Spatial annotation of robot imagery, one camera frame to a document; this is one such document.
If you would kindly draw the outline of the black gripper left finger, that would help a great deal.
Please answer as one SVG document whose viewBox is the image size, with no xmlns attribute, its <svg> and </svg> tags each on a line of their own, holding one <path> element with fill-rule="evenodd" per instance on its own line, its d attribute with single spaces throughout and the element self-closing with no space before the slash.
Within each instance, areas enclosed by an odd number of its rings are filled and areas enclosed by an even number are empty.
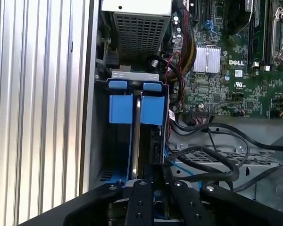
<svg viewBox="0 0 283 226">
<path fill-rule="evenodd" d="M 132 180 L 123 188 L 106 183 L 42 213 L 24 226 L 153 225 L 152 183 Z"/>
</svg>

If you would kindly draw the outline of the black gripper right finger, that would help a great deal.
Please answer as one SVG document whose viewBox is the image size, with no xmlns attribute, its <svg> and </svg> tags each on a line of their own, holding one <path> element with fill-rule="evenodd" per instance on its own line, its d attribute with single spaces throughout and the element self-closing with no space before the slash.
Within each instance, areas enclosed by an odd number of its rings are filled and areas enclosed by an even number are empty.
<svg viewBox="0 0 283 226">
<path fill-rule="evenodd" d="M 217 185 L 197 191 L 175 180 L 170 190 L 186 226 L 283 226 L 282 212 Z"/>
</svg>

